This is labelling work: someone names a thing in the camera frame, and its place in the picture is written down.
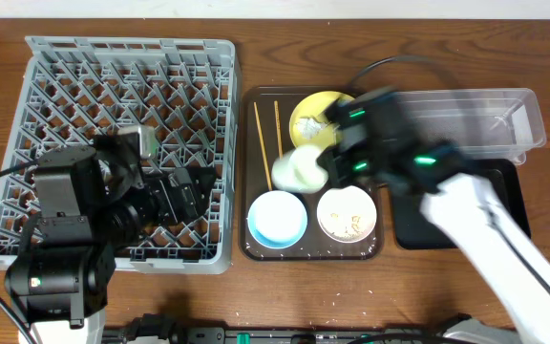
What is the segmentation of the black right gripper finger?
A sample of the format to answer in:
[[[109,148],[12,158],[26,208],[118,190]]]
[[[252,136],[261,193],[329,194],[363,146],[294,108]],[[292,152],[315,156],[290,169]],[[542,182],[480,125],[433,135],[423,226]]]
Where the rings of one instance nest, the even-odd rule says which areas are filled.
[[[352,185],[366,171],[366,158],[358,152],[341,152],[337,146],[330,146],[317,158],[317,163],[328,173],[332,187]]]
[[[355,125],[366,114],[366,110],[352,101],[336,98],[323,112],[328,122],[337,125]]]

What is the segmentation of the white bowl with food scraps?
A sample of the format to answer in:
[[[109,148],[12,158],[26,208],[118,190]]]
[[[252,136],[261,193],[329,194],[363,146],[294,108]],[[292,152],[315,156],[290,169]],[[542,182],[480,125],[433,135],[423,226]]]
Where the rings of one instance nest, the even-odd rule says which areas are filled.
[[[319,200],[317,220],[331,239],[353,244],[366,239],[378,218],[371,196],[357,186],[331,188]]]

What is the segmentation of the white plastic cup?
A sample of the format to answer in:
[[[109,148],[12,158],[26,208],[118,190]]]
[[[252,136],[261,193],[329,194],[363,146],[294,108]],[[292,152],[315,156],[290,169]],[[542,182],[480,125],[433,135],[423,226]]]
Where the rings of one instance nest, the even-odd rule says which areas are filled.
[[[286,192],[313,194],[328,181],[328,172],[317,163],[323,150],[316,145],[301,145],[278,158],[272,166],[274,185]]]

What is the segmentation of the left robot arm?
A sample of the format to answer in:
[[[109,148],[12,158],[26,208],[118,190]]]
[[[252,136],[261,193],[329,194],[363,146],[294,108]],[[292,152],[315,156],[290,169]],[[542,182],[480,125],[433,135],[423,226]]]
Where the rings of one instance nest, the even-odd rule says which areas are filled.
[[[22,229],[5,288],[29,341],[98,343],[117,250],[149,226],[189,224],[205,214],[218,173],[176,167],[145,175],[152,150],[137,134],[44,154],[33,173],[40,203]]]

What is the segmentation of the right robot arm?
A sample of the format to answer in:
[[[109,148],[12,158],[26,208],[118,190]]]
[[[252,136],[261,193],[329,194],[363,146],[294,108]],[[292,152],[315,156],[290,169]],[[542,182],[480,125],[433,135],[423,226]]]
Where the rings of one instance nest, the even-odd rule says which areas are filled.
[[[318,163],[337,187],[373,179],[421,194],[419,211],[466,256],[524,343],[550,343],[550,263],[501,203],[491,182],[450,140],[427,140],[389,88],[323,112],[341,140]]]

